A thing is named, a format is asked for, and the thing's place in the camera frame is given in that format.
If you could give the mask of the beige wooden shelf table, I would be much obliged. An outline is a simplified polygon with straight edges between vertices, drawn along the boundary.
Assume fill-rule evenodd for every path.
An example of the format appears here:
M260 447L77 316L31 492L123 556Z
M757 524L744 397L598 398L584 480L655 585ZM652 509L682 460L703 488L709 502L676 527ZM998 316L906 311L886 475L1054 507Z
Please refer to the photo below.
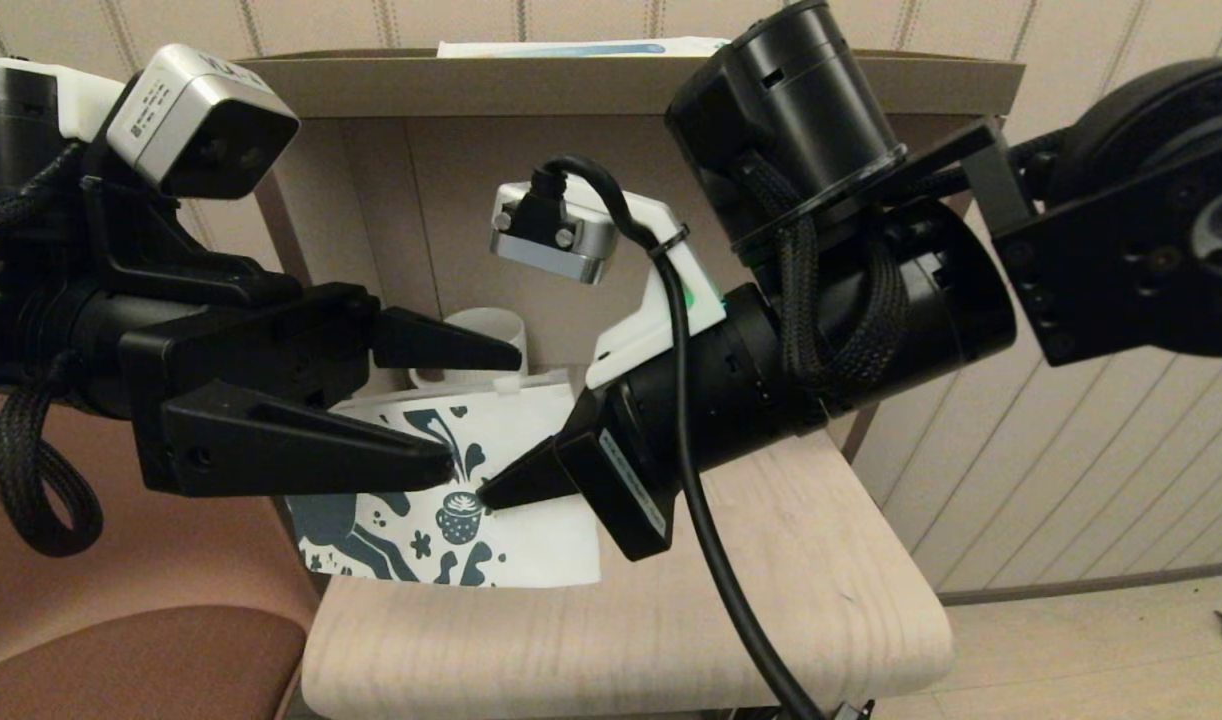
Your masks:
M646 258L621 243L598 286L488 249L499 185L579 152L690 224L701 264L743 284L664 112L686 56L437 59L429 50L251 59L303 128L259 189L279 260L364 284L428 315L500 306L534 369L591 361L638 306ZM909 694L953 661L949 619L825 432L704 476L722 538L775 644L818 702ZM306 653L306 700L334 720L662 714L767 705L688 515L668 553L631 562L602 537L602 579L546 590L340 577Z

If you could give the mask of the white ribbed ceramic mug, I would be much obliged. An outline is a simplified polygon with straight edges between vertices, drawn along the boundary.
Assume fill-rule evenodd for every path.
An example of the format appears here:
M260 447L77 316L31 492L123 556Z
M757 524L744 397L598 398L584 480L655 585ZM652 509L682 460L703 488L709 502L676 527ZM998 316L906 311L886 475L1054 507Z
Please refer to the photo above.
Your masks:
M527 324L514 310L503 307L470 307L444 318L455 328L484 334L501 340L519 351L521 366L514 370L486 369L411 369L407 372L411 386L415 389L448 389L455 386L483 386L500 379L521 378L529 373Z

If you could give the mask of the brown wall baseboard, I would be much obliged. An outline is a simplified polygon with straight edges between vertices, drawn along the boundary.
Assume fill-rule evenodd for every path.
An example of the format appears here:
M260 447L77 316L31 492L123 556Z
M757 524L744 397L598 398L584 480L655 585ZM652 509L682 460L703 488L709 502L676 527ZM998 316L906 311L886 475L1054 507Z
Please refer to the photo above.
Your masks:
M938 592L937 598L945 608L976 605L976 603L1041 600L1051 597L1073 597L1106 590L1133 589L1150 586L1165 586L1178 582L1193 582L1222 577L1222 562L1196 566L1196 568L1172 568L1147 571L1140 575L1108 577L1095 579L1077 579L1077 582L1047 583L982 590Z

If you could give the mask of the white horse-print zipper pouch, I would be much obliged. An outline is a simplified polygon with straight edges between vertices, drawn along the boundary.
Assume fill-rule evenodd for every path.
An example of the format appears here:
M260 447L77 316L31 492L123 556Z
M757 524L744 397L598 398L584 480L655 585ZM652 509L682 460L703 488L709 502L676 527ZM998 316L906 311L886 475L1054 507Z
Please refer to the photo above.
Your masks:
M444 586L596 583L598 520L583 498L495 511L477 495L521 454L552 436L574 403L567 373L551 372L337 406L352 419L441 443L455 460L455 476L426 491L286 498L306 568Z

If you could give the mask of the white blue toothpaste box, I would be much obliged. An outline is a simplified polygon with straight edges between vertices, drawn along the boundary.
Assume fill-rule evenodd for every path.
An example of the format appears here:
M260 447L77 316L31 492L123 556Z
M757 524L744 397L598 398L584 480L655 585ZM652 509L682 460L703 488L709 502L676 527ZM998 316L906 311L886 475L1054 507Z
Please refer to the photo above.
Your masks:
M605 42L439 42L437 59L583 56L711 56L726 38L684 35Z

